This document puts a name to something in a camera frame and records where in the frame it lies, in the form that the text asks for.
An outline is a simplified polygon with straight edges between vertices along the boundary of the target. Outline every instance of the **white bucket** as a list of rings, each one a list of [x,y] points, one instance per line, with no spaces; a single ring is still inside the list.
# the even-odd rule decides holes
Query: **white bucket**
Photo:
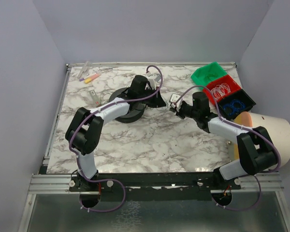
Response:
[[[281,166],[288,162],[290,159],[290,124],[287,120],[250,112],[242,112],[236,117],[234,122],[253,128],[259,126],[266,128],[274,146],[280,153]],[[234,145],[234,158],[238,159],[237,145]]]

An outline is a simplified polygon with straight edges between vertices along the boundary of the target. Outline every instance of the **gray wall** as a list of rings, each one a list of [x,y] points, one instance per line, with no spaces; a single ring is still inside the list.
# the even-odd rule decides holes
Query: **gray wall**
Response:
[[[17,231],[65,70],[32,1],[0,1],[0,232]]]
[[[290,0],[276,0],[239,64],[254,112],[290,123]],[[290,161],[281,169],[290,208]]]
[[[68,63],[239,61],[273,0],[33,0]]]

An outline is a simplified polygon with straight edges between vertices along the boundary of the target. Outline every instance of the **green bin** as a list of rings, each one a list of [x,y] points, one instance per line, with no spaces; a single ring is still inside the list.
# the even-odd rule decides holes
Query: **green bin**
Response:
[[[224,71],[217,62],[213,62],[211,64],[198,68],[191,75],[191,78],[197,85],[207,86],[210,82],[215,81],[225,75],[227,75],[226,71]]]

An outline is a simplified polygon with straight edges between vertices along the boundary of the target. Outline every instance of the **marble tabletop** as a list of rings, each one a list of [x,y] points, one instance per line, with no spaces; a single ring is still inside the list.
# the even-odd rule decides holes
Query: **marble tabletop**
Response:
[[[201,66],[159,66],[164,77],[160,92],[165,101],[169,101],[171,94],[181,95],[195,85],[190,76]],[[241,86],[235,65],[222,65],[222,68]],[[94,89],[102,104],[106,103],[116,89],[129,86],[136,74],[145,75],[146,66],[91,67],[87,75],[101,73],[101,76],[89,84],[77,79],[80,70],[81,67],[71,70],[51,147],[48,174],[66,174],[77,169],[75,154],[69,151],[64,137],[76,110],[93,108],[88,91]],[[193,91],[184,97],[190,104]],[[212,171],[229,161],[225,139],[202,131],[190,118],[181,120],[168,107],[146,108],[142,118],[131,124],[115,120],[106,124],[95,150],[100,173],[202,172]]]

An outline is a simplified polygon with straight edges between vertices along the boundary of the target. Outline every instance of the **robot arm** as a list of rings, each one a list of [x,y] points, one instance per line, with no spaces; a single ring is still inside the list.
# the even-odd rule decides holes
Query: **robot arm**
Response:
[[[225,164],[214,170],[218,181],[230,180],[246,174],[255,175],[277,164],[273,149],[252,132],[236,128],[221,121],[218,116],[210,112],[208,98],[203,92],[192,95],[193,105],[187,104],[173,94],[170,99],[171,111],[184,119],[193,118],[200,129],[207,133],[217,134],[238,145],[239,159]],[[271,138],[264,127],[251,128],[263,135],[270,142]]]
[[[157,95],[144,99],[141,102],[122,102],[124,100],[129,101],[132,99],[146,98],[147,96],[150,96],[156,91],[156,81],[158,80],[159,78],[157,77],[155,80],[151,80],[144,76],[136,75],[131,83],[131,86],[124,89],[124,91],[122,91],[118,97],[116,97],[111,102],[96,109],[87,110],[82,107],[76,111],[65,135],[66,140],[69,142],[74,135],[74,132],[79,127],[79,125],[81,125],[84,119],[94,111],[99,111],[84,124],[89,124],[89,128],[87,130],[81,128],[75,135],[75,138],[72,142],[72,147],[75,148],[78,153],[79,166],[88,179],[91,179],[98,172],[94,160],[94,149],[99,143],[102,127],[105,124],[120,116],[126,115],[140,103],[152,108],[166,106],[166,103],[162,99],[160,92],[158,92]]]

